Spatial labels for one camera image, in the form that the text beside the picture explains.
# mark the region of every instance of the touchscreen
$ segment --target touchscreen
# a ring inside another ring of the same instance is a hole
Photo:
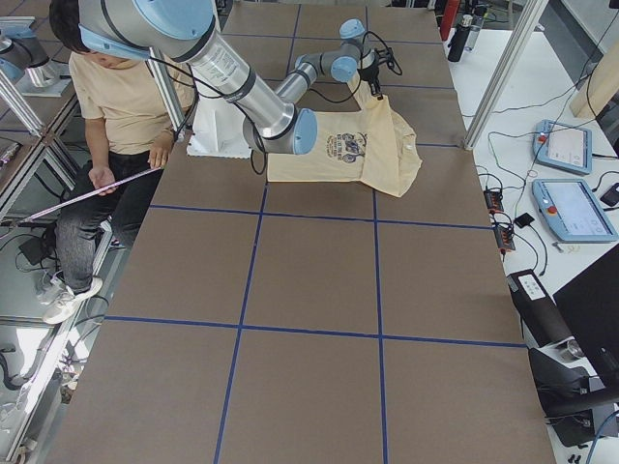
[[[585,163],[585,132],[555,125],[548,139],[548,157],[551,160],[583,167]]]
[[[609,235],[591,199],[577,182],[549,182],[545,187],[571,235]]]

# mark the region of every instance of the power strip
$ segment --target power strip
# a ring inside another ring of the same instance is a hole
[[[501,224],[494,224],[494,238],[496,239],[496,245],[501,250],[501,253],[507,253],[509,251],[516,251],[516,245],[514,245],[513,235],[510,230]]]
[[[493,215],[503,213],[503,195],[500,191],[484,190],[484,200],[486,201],[487,211]]]

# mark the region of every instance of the person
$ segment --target person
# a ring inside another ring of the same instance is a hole
[[[154,77],[143,61],[91,51],[79,32],[78,0],[52,0],[49,23],[72,51],[71,77],[85,120],[91,160],[78,172],[71,198],[167,163],[174,131]],[[193,92],[188,80],[173,69],[174,87],[184,109]],[[64,285],[44,314],[48,324],[71,317],[84,300],[96,295],[103,281],[93,275],[96,238],[101,223],[111,217],[114,237],[133,246],[162,172],[110,188],[61,210],[56,225],[56,251]]]

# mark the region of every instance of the grid of blue tape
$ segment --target grid of blue tape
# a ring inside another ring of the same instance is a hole
[[[22,0],[21,3],[13,9],[9,15],[12,15],[16,10],[18,10],[26,0]],[[286,37],[287,39],[292,39],[290,45],[290,52],[288,55],[288,63],[287,69],[290,67],[290,62],[292,60],[292,53],[295,41],[297,39],[313,39],[315,38],[307,38],[307,37],[298,37],[297,36],[297,28],[299,25],[300,13],[302,10],[302,6],[299,5],[297,10],[297,16],[295,20],[295,27],[292,37]],[[369,17],[368,17],[368,8],[366,10],[366,25],[369,29]],[[251,36],[251,35],[243,35],[236,34],[238,36],[243,37],[259,37],[259,36]],[[433,42],[405,42],[398,41],[400,44],[427,44],[427,45],[441,45],[442,43],[433,43]],[[55,57],[58,53],[62,51],[62,48],[56,52],[53,56]],[[439,89],[439,90],[453,90],[453,87],[436,87],[436,86],[425,86],[425,85],[388,85],[384,84],[383,87],[406,87],[406,88],[425,88],[425,89]],[[0,121],[5,117],[8,113],[8,110],[4,112],[0,116]],[[23,131],[27,132],[27,130],[5,130],[5,131]],[[455,144],[437,144],[437,143],[418,143],[419,146],[433,146],[433,147],[456,147]],[[291,334],[318,334],[325,336],[349,336],[349,337],[358,337],[358,338],[372,338],[376,339],[378,343],[378,359],[379,359],[379,373],[380,373],[380,404],[381,404],[381,428],[382,428],[382,444],[383,444],[383,464],[389,463],[389,439],[388,439],[388,430],[387,430],[387,398],[386,398],[386,387],[385,387],[385,359],[384,359],[384,340],[398,340],[398,341],[408,341],[408,342],[425,342],[425,343],[449,343],[449,344],[463,344],[463,345],[477,345],[477,346],[488,346],[488,347],[507,347],[507,348],[524,348],[525,345],[518,343],[503,343],[503,342],[492,342],[492,341],[482,341],[482,340],[459,340],[459,339],[448,339],[448,338],[431,338],[431,337],[417,337],[417,336],[405,336],[405,335],[392,335],[383,333],[383,317],[382,317],[382,298],[381,298],[381,283],[380,283],[380,256],[379,256],[379,236],[378,236],[378,225],[380,223],[395,223],[402,225],[415,225],[415,226],[428,226],[428,227],[453,227],[453,228],[466,228],[466,229],[481,229],[481,230],[490,230],[489,226],[477,226],[477,225],[467,225],[467,224],[448,224],[448,223],[432,223],[432,222],[420,222],[420,221],[405,221],[405,220],[390,220],[390,219],[379,219],[378,211],[377,211],[377,201],[376,201],[376,192],[372,192],[372,203],[373,203],[373,217],[372,218],[359,218],[359,217],[319,217],[319,216],[303,216],[303,215],[290,215],[290,214],[282,214],[282,213],[266,213],[264,211],[264,207],[266,204],[268,194],[268,186],[265,184],[262,201],[260,205],[259,212],[251,212],[251,211],[241,211],[241,210],[225,210],[225,209],[215,209],[215,208],[192,208],[192,207],[183,207],[183,206],[169,206],[169,205],[152,205],[153,209],[173,209],[173,210],[188,210],[188,211],[197,211],[204,213],[227,213],[227,214],[240,214],[240,215],[255,215],[258,216],[258,223],[256,225],[255,230],[255,238],[253,242],[253,249],[251,251],[251,261],[250,268],[248,271],[248,278],[246,282],[245,294],[243,298],[243,305],[241,309],[241,315],[239,318],[238,324],[224,324],[224,323],[213,323],[213,322],[200,322],[200,321],[186,321],[186,320],[173,320],[173,319],[149,319],[149,318],[139,318],[139,317],[123,317],[123,316],[108,316],[106,319],[114,320],[114,321],[124,321],[124,322],[139,322],[139,323],[158,323],[158,324],[171,324],[171,325],[190,325],[190,326],[204,326],[204,327],[215,327],[215,328],[223,328],[230,329],[236,331],[236,339],[234,343],[234,351],[232,355],[232,362],[230,365],[230,370],[228,374],[228,381],[226,386],[225,398],[223,402],[223,408],[221,411],[221,420],[220,420],[220,429],[218,434],[217,446],[215,451],[215,456],[213,458],[214,464],[219,464],[220,455],[221,455],[221,446],[223,443],[223,434],[225,430],[225,422],[227,419],[227,411],[230,403],[230,397],[232,394],[232,387],[234,382],[234,375],[236,370],[236,364],[238,360],[239,350],[241,346],[241,339],[243,331],[262,331],[262,332],[282,332],[282,333],[291,333]],[[326,219],[326,220],[356,220],[362,222],[370,222],[373,223],[374,226],[374,259],[375,259],[375,274],[376,274],[376,318],[377,318],[377,333],[351,333],[351,332],[337,332],[337,331],[313,331],[306,329],[293,329],[293,328],[280,328],[280,327],[268,327],[268,326],[255,326],[255,325],[246,325],[245,315],[247,310],[248,296],[251,290],[251,278],[253,275],[253,266],[255,262],[255,256],[258,249],[259,239],[260,239],[260,230],[262,226],[262,219],[264,217],[286,217],[286,218],[316,218],[316,219]]]

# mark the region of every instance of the person's hand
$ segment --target person's hand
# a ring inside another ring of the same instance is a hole
[[[111,169],[107,166],[93,166],[93,168],[88,172],[88,177],[90,178],[90,182],[93,183],[95,189],[100,189],[101,187],[109,186],[113,184],[116,179],[114,179],[114,174]],[[117,187],[108,188],[107,190],[99,193],[100,196],[109,195],[113,191],[115,191]]]
[[[151,153],[148,157],[148,162],[151,167],[164,167],[167,163],[167,157],[172,151],[174,145],[174,135],[165,130],[160,133],[151,145]]]

